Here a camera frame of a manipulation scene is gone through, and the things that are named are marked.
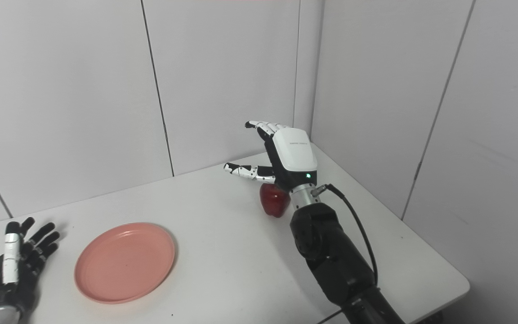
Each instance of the apple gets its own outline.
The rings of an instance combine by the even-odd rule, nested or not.
[[[265,213],[277,218],[283,216],[291,201],[289,193],[282,191],[271,183],[261,185],[259,197],[261,197],[261,205]]]

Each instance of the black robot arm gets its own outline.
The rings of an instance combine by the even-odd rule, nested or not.
[[[321,202],[300,207],[290,227],[297,249],[327,299],[341,307],[350,323],[404,324],[331,207]]]

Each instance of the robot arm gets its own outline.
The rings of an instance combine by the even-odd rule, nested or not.
[[[295,245],[327,299],[340,306],[352,324],[403,324],[380,293],[374,271],[343,231],[335,211],[321,201],[319,195],[326,189],[340,191],[332,185],[317,188],[317,160],[307,133],[266,121],[248,121],[245,127],[257,129],[265,141],[274,183],[290,193]],[[231,174],[263,181],[257,178],[259,168],[268,167],[225,165]]]

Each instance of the robotic finger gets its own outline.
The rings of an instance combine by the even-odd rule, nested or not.
[[[55,241],[58,240],[58,238],[59,232],[49,234],[33,249],[30,255],[25,258],[25,264],[31,269],[34,269],[41,257],[43,257],[44,261],[47,260],[47,257],[57,250],[57,244],[55,244]]]
[[[29,230],[29,228],[31,228],[31,226],[33,226],[33,224],[35,224],[35,219],[33,219],[33,217],[28,217],[26,220],[23,221],[23,223],[21,223],[21,231],[20,231],[20,235],[21,235],[21,238],[25,238],[25,235],[27,235],[27,231]]]
[[[23,240],[20,231],[20,225],[16,221],[9,222],[5,228],[3,258],[3,283],[5,285],[16,284],[19,281],[17,263],[20,260],[19,250]]]
[[[53,252],[57,251],[58,245],[57,243],[52,243],[48,246],[45,246],[41,249],[41,253],[37,254],[37,258],[35,258],[31,263],[29,263],[29,267],[35,276],[39,276],[43,268],[45,267],[45,262],[47,262],[47,258],[53,254]]]
[[[242,178],[263,183],[275,183],[275,174],[271,166],[240,166],[235,163],[226,163],[223,169],[230,174],[238,175]]]
[[[268,121],[247,121],[247,123],[245,123],[245,127],[257,129],[259,136],[263,138],[264,141],[267,141],[269,138],[273,137],[277,131],[287,128],[288,126],[281,125],[279,123],[270,123]]]
[[[54,229],[54,223],[47,223],[45,224],[45,226],[41,227],[37,232],[35,232],[35,234],[33,234],[33,236],[31,236],[31,238],[27,242],[25,242],[25,244],[23,244],[23,246],[21,247],[22,258],[24,260],[27,259],[27,257],[29,257],[29,255],[35,248],[36,244],[39,243],[39,241],[41,241],[43,237],[45,237]]]

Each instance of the white table surface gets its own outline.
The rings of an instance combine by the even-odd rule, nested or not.
[[[379,267],[385,298],[407,323],[462,297],[469,283],[453,266],[314,146],[319,184],[333,183],[359,214]],[[239,160],[269,164],[267,154]],[[63,235],[40,281],[31,324],[309,324],[339,309],[325,298],[297,252],[289,222],[265,215],[260,183],[232,176],[223,166],[109,193],[31,214],[38,225],[55,221]],[[332,193],[322,199],[367,256],[356,223]],[[4,228],[0,221],[0,254]],[[125,223],[165,227],[177,246],[170,275],[152,293],[119,305],[83,297],[73,270],[85,246]],[[339,315],[329,323],[347,323]]]

